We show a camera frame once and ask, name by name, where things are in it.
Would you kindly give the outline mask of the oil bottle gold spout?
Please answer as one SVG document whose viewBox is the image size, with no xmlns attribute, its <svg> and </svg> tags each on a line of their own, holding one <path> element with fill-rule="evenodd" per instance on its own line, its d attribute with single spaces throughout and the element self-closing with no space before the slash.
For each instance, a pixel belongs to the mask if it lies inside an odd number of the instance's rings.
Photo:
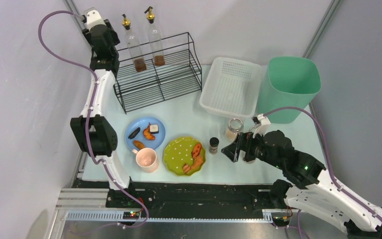
<svg viewBox="0 0 382 239">
<path fill-rule="evenodd" d="M 149 22 L 148 39 L 150 48 L 153 55 L 154 65 L 165 65 L 165 56 L 162 46 L 162 38 L 159 28 L 155 24 L 155 15 L 153 14 L 153 8 L 149 6 L 145 12 L 146 19 Z"/>
<path fill-rule="evenodd" d="M 145 60 L 143 58 L 143 53 L 140 47 L 140 42 L 135 32 L 131 28 L 131 22 L 126 17 L 126 14 L 122 14 L 122 26 L 125 29 L 125 41 L 129 53 L 131 55 L 136 72 L 143 72 L 147 70 Z"/>
</svg>

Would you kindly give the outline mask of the glass jar beige powder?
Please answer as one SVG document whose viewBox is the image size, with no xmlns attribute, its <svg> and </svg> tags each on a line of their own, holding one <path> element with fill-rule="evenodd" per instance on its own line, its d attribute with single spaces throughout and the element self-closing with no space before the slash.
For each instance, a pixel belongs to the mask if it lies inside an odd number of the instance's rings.
<svg viewBox="0 0 382 239">
<path fill-rule="evenodd" d="M 226 130 L 225 130 L 225 137 L 230 142 L 233 142 L 235 138 L 237 137 L 238 133 L 242 132 L 243 130 L 243 121 L 238 118 L 230 119 Z"/>
</svg>

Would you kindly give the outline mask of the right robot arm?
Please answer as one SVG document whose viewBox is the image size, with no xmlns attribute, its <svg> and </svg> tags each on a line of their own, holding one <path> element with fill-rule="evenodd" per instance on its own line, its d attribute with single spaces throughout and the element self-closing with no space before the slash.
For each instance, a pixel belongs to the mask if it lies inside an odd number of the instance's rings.
<svg viewBox="0 0 382 239">
<path fill-rule="evenodd" d="M 221 152 L 237 162 L 256 159 L 282 171 L 269 192 L 276 207 L 301 209 L 333 225 L 349 239 L 382 239 L 382 207 L 361 199 L 351 190 L 338 186 L 323 163 L 296 150 L 280 130 L 264 135 L 240 133 Z"/>
</svg>

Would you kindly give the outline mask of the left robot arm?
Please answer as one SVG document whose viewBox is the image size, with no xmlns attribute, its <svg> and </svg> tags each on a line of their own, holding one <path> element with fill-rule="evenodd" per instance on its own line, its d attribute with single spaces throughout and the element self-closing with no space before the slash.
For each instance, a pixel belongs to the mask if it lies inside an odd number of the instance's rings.
<svg viewBox="0 0 382 239">
<path fill-rule="evenodd" d="M 130 177 L 123 168 L 116 152 L 118 137 L 105 116 L 108 100 L 113 96 L 113 85 L 119 67 L 116 45 L 120 43 L 117 33 L 105 19 L 85 20 L 82 33 L 92 47 L 91 86 L 87 102 L 70 127 L 81 151 L 87 153 L 94 164 L 102 165 L 109 186 L 113 190 L 125 190 Z"/>
</svg>

